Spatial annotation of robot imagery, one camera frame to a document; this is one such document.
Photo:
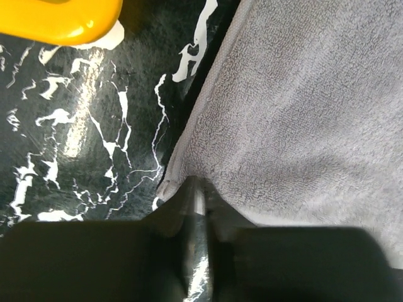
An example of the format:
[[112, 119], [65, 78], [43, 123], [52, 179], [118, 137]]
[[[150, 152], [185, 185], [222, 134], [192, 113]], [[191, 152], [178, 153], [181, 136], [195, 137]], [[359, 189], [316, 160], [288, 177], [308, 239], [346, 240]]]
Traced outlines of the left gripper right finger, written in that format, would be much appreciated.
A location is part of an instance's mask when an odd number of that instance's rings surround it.
[[398, 270], [365, 230], [257, 226], [203, 181], [214, 301], [401, 301]]

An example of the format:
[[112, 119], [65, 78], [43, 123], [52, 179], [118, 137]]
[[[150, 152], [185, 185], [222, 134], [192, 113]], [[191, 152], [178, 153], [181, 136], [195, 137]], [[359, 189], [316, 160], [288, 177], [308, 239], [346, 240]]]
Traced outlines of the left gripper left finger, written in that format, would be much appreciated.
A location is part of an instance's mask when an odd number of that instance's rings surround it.
[[2, 301], [182, 301], [197, 180], [139, 221], [23, 222], [1, 240]]

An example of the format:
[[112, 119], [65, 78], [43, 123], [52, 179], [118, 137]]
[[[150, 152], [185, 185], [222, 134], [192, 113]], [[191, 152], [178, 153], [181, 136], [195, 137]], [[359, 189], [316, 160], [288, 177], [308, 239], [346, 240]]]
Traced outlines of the grey cloth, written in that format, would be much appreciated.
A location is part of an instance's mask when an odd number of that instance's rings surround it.
[[402, 2], [241, 1], [157, 194], [367, 229], [402, 267]]

